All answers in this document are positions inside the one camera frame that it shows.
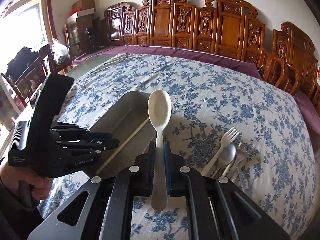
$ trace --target metal bolt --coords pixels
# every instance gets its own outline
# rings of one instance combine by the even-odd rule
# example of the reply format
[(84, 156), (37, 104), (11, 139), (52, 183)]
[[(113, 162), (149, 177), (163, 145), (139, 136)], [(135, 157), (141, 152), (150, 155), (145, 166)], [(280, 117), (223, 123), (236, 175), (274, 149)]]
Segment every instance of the metal bolt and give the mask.
[(220, 177), (218, 178), (218, 181), (219, 181), (220, 183), (225, 184), (225, 183), (227, 183), (229, 180), (228, 180), (228, 178), (227, 178), (226, 176), (220, 176)]
[(101, 181), (101, 178), (99, 176), (94, 176), (91, 178), (91, 182), (94, 184), (97, 184)]
[(190, 168), (187, 167), (187, 166), (182, 166), (182, 167), (180, 168), (180, 171), (183, 172), (183, 173), (188, 173), (188, 172), (190, 171)]
[(139, 168), (138, 166), (133, 165), (133, 166), (131, 166), (131, 167), (129, 168), (129, 171), (131, 171), (131, 172), (138, 172), (139, 169), (140, 169), (140, 168)]

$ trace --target white spoon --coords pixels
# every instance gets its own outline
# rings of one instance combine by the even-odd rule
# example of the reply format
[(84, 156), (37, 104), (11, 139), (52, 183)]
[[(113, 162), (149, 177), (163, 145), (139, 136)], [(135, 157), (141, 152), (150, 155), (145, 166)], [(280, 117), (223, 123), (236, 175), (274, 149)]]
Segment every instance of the white spoon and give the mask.
[(148, 113), (150, 122), (157, 132), (151, 206), (155, 211), (161, 212), (168, 203), (162, 133), (171, 117), (171, 100), (166, 91), (159, 89), (151, 93), (148, 101)]

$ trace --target gray tray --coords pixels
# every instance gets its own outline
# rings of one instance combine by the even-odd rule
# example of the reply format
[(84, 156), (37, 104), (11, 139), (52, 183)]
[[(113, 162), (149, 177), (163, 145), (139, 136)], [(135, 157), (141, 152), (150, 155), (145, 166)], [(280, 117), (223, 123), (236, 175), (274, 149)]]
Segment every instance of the gray tray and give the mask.
[[(91, 132), (110, 132), (113, 138), (120, 140), (120, 145), (148, 117), (149, 94), (131, 91), (124, 94), (90, 129)], [(137, 155), (148, 150), (148, 145), (155, 138), (156, 131), (147, 122), (140, 131), (126, 144), (116, 157), (99, 173), (102, 178), (117, 175), (124, 168), (133, 165)], [(112, 155), (116, 149), (102, 151), (101, 161), (90, 165), (84, 172), (92, 177), (96, 170)]]

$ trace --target blue and white fabric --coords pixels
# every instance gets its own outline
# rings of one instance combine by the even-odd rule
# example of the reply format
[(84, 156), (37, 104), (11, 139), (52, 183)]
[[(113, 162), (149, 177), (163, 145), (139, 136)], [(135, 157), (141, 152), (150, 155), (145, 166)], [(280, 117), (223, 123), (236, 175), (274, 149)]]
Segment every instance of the blue and white fabric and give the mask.
[[(309, 134), (293, 97), (251, 76), (198, 61), (145, 54), (120, 54), (75, 81), (59, 120), (90, 128), (126, 92), (166, 90), (172, 118), (165, 136), (171, 150), (199, 171), (235, 126), (248, 153), (241, 167), (255, 203), (292, 239), (315, 214), (316, 173)], [(88, 177), (83, 172), (54, 180), (40, 211), (48, 216)], [(131, 239), (188, 239), (183, 198), (163, 212), (136, 197)]]

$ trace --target fork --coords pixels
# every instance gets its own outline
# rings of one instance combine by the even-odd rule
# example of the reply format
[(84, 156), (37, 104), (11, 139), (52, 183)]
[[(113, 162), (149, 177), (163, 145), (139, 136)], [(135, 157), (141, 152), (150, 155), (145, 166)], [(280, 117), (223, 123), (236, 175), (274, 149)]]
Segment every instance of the fork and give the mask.
[(229, 131), (227, 131), (221, 138), (220, 141), (220, 149), (217, 151), (217, 153), (214, 155), (214, 157), (209, 161), (209, 163), (204, 167), (204, 169), (201, 171), (202, 176), (207, 176), (210, 172), (211, 167), (214, 165), (214, 163), (217, 161), (220, 153), (222, 152), (222, 149), (226, 147), (228, 144), (232, 143), (237, 136), (239, 135), (239, 132), (236, 128), (232, 127)]

